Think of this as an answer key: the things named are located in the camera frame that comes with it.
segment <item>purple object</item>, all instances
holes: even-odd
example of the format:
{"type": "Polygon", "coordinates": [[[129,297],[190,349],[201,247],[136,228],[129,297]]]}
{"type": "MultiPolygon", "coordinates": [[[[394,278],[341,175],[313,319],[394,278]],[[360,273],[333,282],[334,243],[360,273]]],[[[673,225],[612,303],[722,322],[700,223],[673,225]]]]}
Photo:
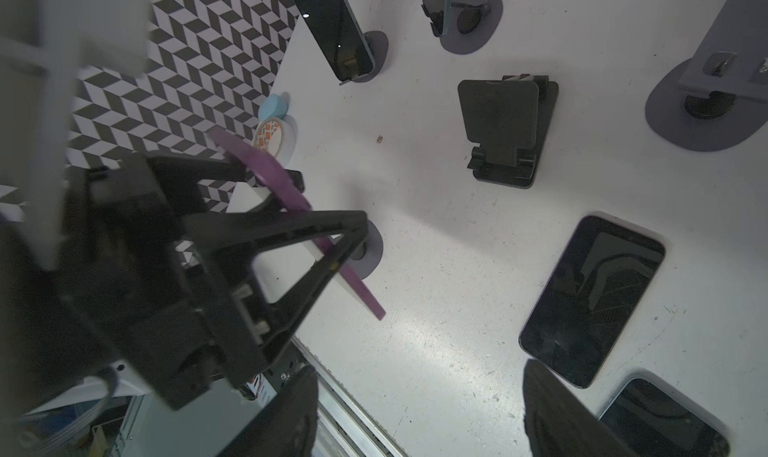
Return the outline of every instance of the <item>purple object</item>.
{"type": "MultiPolygon", "coordinates": [[[[212,141],[243,162],[256,175],[259,181],[283,202],[287,211],[312,210],[310,202],[293,185],[286,170],[272,155],[247,144],[223,128],[213,127],[207,134],[212,141]]],[[[318,237],[313,239],[312,242],[323,253],[328,253],[333,247],[333,242],[328,237],[318,237]]],[[[386,311],[379,301],[373,297],[373,294],[360,280],[360,277],[357,277],[355,271],[345,263],[339,270],[339,274],[346,280],[366,307],[373,312],[373,315],[379,320],[383,319],[386,311]]]]}

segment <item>white table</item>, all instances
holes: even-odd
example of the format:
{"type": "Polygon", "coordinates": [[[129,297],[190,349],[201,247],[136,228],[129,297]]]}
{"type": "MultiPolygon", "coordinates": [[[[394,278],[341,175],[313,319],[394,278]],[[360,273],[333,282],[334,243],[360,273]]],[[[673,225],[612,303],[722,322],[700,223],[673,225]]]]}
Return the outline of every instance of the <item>white table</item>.
{"type": "MultiPolygon", "coordinates": [[[[362,209],[381,231],[366,283],[388,314],[332,283],[302,342],[410,455],[528,455],[518,335],[577,222],[605,212],[658,235],[667,257],[573,394],[597,413],[647,369],[722,421],[732,455],[768,452],[768,128],[697,154],[644,119],[725,0],[504,0],[469,56],[440,47],[421,0],[349,1],[363,31],[389,36],[382,73],[339,87],[300,20],[273,90],[290,94],[289,167],[315,209],[362,209]],[[536,181],[478,182],[456,86],[522,72],[561,86],[536,181]]],[[[276,276],[299,260],[275,258],[262,279],[287,287],[276,276]]]]}

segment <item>black and white pattern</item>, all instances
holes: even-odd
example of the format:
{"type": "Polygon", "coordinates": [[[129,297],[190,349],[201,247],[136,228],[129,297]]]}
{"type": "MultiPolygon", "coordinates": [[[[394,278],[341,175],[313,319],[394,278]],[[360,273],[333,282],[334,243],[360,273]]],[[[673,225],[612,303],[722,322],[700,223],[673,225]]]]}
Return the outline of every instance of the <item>black and white pattern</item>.
{"type": "MultiPolygon", "coordinates": [[[[253,137],[298,17],[293,1],[151,1],[146,74],[81,70],[68,164],[117,168],[124,155],[155,150],[222,158],[204,135],[212,126],[253,137]]],[[[234,183],[200,185],[208,208],[223,212],[234,183]]],[[[0,182],[0,212],[13,221],[23,219],[19,194],[0,182]]]]}

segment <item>cable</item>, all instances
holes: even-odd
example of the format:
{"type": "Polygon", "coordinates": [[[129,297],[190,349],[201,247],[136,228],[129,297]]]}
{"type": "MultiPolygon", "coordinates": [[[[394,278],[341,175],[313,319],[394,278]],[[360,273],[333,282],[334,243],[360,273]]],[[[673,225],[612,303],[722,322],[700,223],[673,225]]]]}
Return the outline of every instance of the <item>cable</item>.
{"type": "Polygon", "coordinates": [[[98,401],[98,403],[96,403],[96,405],[91,407],[84,414],[77,417],[62,430],[59,430],[58,432],[48,437],[46,440],[37,443],[34,447],[32,447],[30,450],[35,457],[43,457],[47,453],[58,447],[61,447],[65,443],[77,437],[84,430],[90,427],[91,423],[96,420],[96,418],[99,417],[104,411],[104,408],[107,406],[107,404],[109,404],[109,401],[114,395],[114,391],[118,387],[118,373],[116,373],[111,367],[104,367],[102,370],[99,370],[95,376],[107,384],[107,395],[105,395],[101,400],[98,401]]]}

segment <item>blue object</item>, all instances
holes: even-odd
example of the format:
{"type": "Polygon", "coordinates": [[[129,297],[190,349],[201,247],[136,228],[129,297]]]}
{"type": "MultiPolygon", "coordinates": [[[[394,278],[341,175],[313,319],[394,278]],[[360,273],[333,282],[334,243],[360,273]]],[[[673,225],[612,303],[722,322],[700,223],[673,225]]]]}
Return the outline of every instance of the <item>blue object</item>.
{"type": "Polygon", "coordinates": [[[273,94],[266,98],[264,104],[259,107],[259,120],[264,122],[270,117],[283,118],[288,112],[288,105],[282,97],[273,94]]]}

